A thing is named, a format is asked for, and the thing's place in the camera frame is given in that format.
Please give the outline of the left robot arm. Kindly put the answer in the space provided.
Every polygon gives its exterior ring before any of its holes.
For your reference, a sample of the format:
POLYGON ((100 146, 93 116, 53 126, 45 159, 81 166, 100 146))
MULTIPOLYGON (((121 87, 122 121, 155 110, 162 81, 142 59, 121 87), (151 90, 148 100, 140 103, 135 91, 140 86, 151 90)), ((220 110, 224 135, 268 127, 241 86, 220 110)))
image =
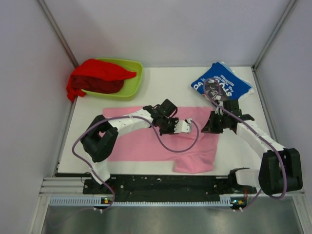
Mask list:
POLYGON ((166 99, 162 104, 144 106, 120 117, 96 116, 79 139, 92 160, 87 164, 95 179, 94 188, 102 194, 110 189, 108 158, 119 137, 148 128, 152 128, 157 137, 178 134, 181 132, 178 128, 180 120, 175 117, 176 113, 177 107, 166 99))

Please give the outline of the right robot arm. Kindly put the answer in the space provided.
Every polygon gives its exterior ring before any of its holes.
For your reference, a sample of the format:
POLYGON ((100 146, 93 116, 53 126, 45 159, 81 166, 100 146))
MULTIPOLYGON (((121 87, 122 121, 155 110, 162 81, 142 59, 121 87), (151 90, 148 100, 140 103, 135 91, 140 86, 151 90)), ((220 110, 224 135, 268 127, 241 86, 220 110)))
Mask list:
POLYGON ((301 190, 300 153, 295 148, 284 147, 262 131, 251 115, 242 113, 237 100, 223 101, 222 104, 210 112, 202 133, 221 134, 229 129, 241 137, 261 160, 259 169, 231 170, 227 181, 229 190, 239 193, 245 186, 251 186, 268 196, 301 190))

